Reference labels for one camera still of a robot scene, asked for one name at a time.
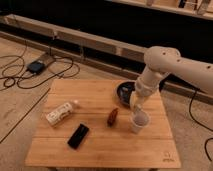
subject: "logo on table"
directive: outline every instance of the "logo on table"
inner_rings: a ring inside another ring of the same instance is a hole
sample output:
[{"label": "logo on table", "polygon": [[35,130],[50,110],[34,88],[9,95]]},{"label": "logo on table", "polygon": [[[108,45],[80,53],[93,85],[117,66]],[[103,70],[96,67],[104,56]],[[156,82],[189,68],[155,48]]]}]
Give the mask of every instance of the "logo on table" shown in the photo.
[{"label": "logo on table", "polygon": [[174,162],[175,160],[171,157],[171,154],[168,151],[164,152],[163,162]]}]

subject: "wooden surface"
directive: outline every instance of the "wooden surface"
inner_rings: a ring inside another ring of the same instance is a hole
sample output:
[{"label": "wooden surface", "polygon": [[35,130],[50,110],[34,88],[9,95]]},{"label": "wooden surface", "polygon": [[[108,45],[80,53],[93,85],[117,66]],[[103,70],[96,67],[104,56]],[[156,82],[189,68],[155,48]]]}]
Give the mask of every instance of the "wooden surface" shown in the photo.
[{"label": "wooden surface", "polygon": [[[131,111],[116,97],[115,80],[55,80],[26,158],[27,166],[103,168],[179,168],[180,161],[159,93],[144,106],[150,124],[131,132]],[[80,108],[55,128],[45,119],[60,104],[78,99]],[[119,108],[114,127],[108,114]],[[80,123],[90,132],[77,150],[67,141]]]}]

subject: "gray floor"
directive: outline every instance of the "gray floor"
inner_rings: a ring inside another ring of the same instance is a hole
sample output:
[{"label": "gray floor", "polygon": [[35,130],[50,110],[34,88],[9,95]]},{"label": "gray floor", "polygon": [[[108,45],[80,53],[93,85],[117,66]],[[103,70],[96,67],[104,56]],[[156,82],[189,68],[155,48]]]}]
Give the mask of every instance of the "gray floor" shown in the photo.
[{"label": "gray floor", "polygon": [[[23,46],[0,38],[0,56],[8,54],[21,54]],[[42,52],[28,48],[25,54],[26,63],[37,58]],[[7,62],[0,59],[0,66]],[[106,73],[82,64],[81,72],[75,79],[125,79],[117,75]],[[45,72],[39,79],[44,79],[50,73]],[[16,87],[0,92],[0,140],[20,122],[9,136],[0,144],[0,170],[2,171],[46,171],[46,168],[25,167],[24,160],[31,143],[31,138],[36,129],[36,124],[45,98],[23,119],[24,114],[48,89],[52,80],[47,84],[33,90],[20,90]],[[204,142],[213,134],[195,124],[189,117],[188,107],[190,99],[162,91],[162,98],[168,114],[172,132],[175,137],[177,149],[182,162],[181,169],[161,169],[160,171],[207,171],[209,161],[204,153]],[[206,125],[212,126],[213,106],[195,101],[192,112],[196,118]],[[209,144],[209,151],[213,155],[213,143]],[[88,169],[88,170],[124,170],[124,169]]]}]

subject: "paper cup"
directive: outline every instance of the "paper cup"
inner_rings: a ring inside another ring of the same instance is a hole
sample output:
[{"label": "paper cup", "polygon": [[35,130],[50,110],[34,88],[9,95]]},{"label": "paper cup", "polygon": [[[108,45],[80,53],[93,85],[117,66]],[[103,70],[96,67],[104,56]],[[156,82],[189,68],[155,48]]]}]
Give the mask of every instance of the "paper cup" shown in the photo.
[{"label": "paper cup", "polygon": [[149,116],[142,110],[136,114],[133,113],[131,117],[132,132],[138,134],[142,128],[149,124],[149,120]]}]

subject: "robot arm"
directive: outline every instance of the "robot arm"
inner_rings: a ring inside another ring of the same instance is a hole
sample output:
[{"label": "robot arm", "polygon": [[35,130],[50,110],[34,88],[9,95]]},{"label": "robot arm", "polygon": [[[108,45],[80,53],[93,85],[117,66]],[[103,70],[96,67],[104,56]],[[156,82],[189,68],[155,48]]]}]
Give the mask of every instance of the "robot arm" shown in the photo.
[{"label": "robot arm", "polygon": [[213,95],[212,64],[183,58],[177,49],[159,46],[149,48],[144,61],[146,67],[136,80],[136,92],[130,98],[132,109],[152,95],[170,73]]}]

